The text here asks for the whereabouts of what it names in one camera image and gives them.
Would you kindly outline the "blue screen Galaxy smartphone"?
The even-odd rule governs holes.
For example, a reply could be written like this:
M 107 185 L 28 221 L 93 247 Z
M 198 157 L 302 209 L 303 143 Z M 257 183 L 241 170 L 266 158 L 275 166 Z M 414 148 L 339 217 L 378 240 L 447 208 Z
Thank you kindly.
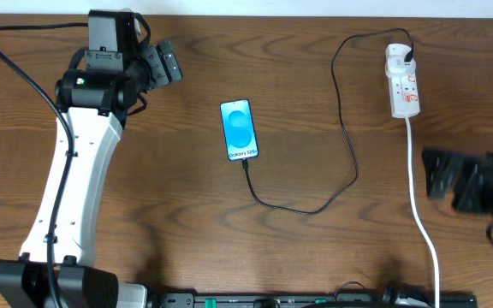
M 228 160 L 257 157 L 258 141 L 249 100 L 221 103 L 220 112 Z

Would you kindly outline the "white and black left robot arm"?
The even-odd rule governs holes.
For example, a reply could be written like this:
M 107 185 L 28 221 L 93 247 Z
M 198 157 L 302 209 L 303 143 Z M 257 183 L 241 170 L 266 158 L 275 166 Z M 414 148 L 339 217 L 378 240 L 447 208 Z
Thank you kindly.
M 127 119 L 145 95 L 180 81 L 168 41 L 130 9 L 92 10 L 89 42 L 72 56 L 47 103 L 57 120 L 45 193 L 15 260 L 0 260 L 0 294 L 13 307 L 155 307 L 138 283 L 95 267 L 104 181 Z

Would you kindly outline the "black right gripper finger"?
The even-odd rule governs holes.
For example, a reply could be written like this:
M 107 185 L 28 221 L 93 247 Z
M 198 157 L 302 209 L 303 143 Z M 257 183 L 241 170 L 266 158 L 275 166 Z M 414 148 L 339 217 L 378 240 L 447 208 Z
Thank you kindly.
M 426 194 L 428 198 L 443 199 L 461 172 L 461 164 L 425 166 Z
M 450 151 L 425 147 L 421 153 L 423 165 L 426 169 L 438 169 L 447 165 L 450 162 L 462 165 L 468 156 L 458 151 Z

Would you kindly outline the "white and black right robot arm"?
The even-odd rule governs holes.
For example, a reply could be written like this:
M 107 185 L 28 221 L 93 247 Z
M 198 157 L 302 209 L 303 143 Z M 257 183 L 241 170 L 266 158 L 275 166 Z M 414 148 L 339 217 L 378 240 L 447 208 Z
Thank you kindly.
M 493 153 L 468 155 L 425 147 L 421 153 L 426 176 L 426 194 L 443 199 L 453 194 L 451 207 L 461 213 L 493 216 Z M 486 229 L 493 245 L 493 222 Z

